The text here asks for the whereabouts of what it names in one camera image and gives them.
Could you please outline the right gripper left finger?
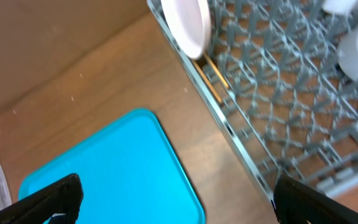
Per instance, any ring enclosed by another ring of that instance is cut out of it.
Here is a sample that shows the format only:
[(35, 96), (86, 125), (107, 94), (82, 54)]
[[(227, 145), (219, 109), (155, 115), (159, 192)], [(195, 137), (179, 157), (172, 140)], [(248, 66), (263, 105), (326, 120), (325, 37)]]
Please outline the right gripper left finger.
[(0, 224), (75, 223), (82, 200), (80, 177), (72, 173), (0, 210)]

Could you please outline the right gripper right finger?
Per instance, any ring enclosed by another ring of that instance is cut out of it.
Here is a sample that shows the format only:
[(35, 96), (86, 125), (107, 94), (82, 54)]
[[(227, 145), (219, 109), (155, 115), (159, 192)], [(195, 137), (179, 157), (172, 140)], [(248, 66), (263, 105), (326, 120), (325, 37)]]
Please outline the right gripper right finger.
[(272, 202), (280, 224), (358, 224), (358, 213), (289, 176), (281, 175)]

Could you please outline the wooden chopstick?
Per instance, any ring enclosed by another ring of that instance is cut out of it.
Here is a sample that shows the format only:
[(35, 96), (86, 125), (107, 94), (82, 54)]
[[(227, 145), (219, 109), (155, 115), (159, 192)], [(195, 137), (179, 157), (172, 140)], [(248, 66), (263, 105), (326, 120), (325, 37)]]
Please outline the wooden chopstick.
[(202, 77), (203, 81), (205, 82), (205, 84), (207, 85), (207, 87), (209, 88), (210, 92), (213, 94), (215, 100), (218, 102), (219, 105), (222, 104), (222, 99), (221, 97), (218, 95), (217, 91), (215, 90), (214, 86), (211, 84), (211, 82), (208, 80), (207, 76), (205, 75), (205, 73), (202, 71), (201, 67), (196, 63), (196, 61), (192, 60), (192, 64), (194, 65), (194, 67), (196, 68), (197, 72), (200, 74), (200, 76)]
[(213, 69), (213, 71), (215, 72), (215, 74), (218, 76), (220, 82), (222, 83), (223, 87), (225, 89), (228, 89), (229, 88), (229, 84), (228, 82), (226, 81), (226, 79), (223, 77), (223, 75), (221, 74), (221, 72), (218, 70), (217, 66), (214, 64), (214, 62), (211, 60), (211, 58), (208, 56), (207, 53), (204, 53), (203, 54), (206, 62), (208, 63), (208, 65), (211, 66), (211, 68)]

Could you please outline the white cup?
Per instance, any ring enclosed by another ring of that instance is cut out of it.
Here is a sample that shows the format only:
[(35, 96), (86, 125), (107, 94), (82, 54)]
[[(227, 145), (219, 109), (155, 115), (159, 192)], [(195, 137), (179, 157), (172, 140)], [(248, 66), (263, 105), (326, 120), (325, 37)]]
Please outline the white cup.
[(322, 10), (328, 14), (346, 15), (358, 6), (358, 0), (324, 0)]

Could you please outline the large white plate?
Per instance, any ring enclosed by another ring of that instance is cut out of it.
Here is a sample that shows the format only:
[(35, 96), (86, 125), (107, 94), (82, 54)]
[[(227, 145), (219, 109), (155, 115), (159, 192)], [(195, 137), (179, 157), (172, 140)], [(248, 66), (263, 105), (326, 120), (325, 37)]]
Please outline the large white plate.
[(184, 54), (199, 59), (211, 40), (208, 0), (161, 0), (166, 22)]

